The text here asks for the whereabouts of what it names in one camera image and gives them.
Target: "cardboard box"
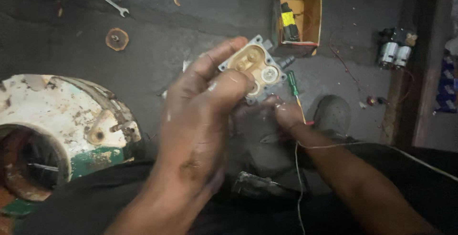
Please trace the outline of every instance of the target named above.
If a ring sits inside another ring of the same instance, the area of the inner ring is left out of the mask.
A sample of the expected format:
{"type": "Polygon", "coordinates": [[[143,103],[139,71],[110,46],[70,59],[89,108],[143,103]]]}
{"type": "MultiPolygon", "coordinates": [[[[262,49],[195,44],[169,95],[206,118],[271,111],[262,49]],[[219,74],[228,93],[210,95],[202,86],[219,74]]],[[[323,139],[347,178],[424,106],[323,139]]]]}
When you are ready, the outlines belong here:
{"type": "Polygon", "coordinates": [[[272,43],[274,56],[296,58],[311,56],[320,44],[322,0],[276,0],[273,8],[272,43]],[[281,4],[287,2],[293,10],[300,42],[285,41],[281,4]]]}

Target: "spanner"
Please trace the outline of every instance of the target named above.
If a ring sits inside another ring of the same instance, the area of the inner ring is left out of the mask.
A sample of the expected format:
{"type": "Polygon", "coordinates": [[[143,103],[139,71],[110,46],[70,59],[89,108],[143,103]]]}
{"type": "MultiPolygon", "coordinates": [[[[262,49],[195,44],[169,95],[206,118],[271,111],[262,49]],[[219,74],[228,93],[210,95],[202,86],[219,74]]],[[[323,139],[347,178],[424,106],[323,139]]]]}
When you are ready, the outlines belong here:
{"type": "Polygon", "coordinates": [[[123,16],[124,18],[125,18],[124,13],[125,13],[125,12],[129,13],[129,10],[127,10],[126,8],[121,8],[119,5],[113,3],[112,0],[105,0],[105,1],[107,1],[109,4],[113,5],[114,8],[118,9],[118,10],[119,10],[119,13],[120,13],[121,16],[123,16]]]}

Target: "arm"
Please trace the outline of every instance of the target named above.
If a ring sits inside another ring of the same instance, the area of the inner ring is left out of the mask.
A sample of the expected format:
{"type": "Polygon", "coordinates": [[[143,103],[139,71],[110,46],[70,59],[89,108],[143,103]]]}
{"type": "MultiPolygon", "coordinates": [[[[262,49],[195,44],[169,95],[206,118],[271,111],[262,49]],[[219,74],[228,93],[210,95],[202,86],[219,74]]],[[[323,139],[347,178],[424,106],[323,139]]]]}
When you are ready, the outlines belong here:
{"type": "Polygon", "coordinates": [[[224,178],[228,116],[253,88],[254,77],[233,70],[213,76],[217,66],[246,43],[240,37],[208,51],[169,88],[156,164],[141,193],[106,235],[184,234],[218,191],[224,178]]]}
{"type": "Polygon", "coordinates": [[[389,179],[344,147],[307,149],[333,143],[303,123],[297,105],[280,103],[275,110],[279,124],[305,147],[318,173],[366,232],[381,235],[438,233],[389,179]]]}

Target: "green screwdriver handle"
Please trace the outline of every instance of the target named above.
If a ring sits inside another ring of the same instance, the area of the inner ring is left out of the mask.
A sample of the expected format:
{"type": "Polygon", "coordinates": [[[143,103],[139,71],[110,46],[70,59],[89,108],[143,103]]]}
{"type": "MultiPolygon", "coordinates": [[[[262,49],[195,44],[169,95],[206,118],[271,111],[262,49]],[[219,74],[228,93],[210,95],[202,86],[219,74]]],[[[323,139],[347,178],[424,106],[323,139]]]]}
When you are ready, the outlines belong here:
{"type": "Polygon", "coordinates": [[[294,71],[287,71],[286,74],[288,75],[288,83],[291,87],[291,94],[293,96],[299,95],[299,91],[297,90],[296,85],[296,77],[294,76],[294,71]]]}

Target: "white painted metal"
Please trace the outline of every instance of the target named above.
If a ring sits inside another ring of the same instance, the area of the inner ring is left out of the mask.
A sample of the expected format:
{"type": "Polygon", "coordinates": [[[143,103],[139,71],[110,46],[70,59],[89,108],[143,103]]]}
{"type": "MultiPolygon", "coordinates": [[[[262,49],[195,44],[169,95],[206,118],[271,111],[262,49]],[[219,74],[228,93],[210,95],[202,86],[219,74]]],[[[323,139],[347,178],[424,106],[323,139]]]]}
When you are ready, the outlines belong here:
{"type": "Polygon", "coordinates": [[[15,75],[2,81],[0,130],[11,124],[48,137],[66,158],[69,178],[73,156],[100,146],[122,148],[141,139],[131,111],[112,92],[85,80],[52,75],[15,75]],[[110,130],[127,122],[129,131],[110,130]]]}

